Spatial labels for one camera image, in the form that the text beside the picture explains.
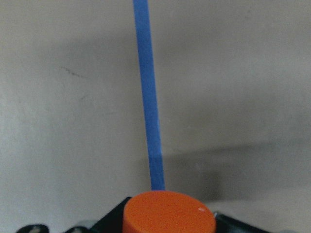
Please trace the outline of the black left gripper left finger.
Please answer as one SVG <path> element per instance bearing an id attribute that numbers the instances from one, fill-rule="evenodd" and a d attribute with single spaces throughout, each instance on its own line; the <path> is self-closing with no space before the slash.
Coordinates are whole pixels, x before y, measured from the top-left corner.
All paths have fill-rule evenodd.
<path id="1" fill-rule="evenodd" d="M 90 231 L 92 233 L 122 233 L 123 212 L 126 203 L 131 197 L 126 197 L 116 207 L 114 207 L 108 214 L 97 221 Z"/>

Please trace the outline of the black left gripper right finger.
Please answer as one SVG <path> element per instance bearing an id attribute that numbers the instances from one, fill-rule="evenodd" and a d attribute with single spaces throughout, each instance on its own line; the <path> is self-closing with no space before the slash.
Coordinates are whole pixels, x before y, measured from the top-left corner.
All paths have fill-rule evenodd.
<path id="1" fill-rule="evenodd" d="M 267 233 L 267 231 L 251 226 L 224 214 L 215 213 L 217 233 Z"/>

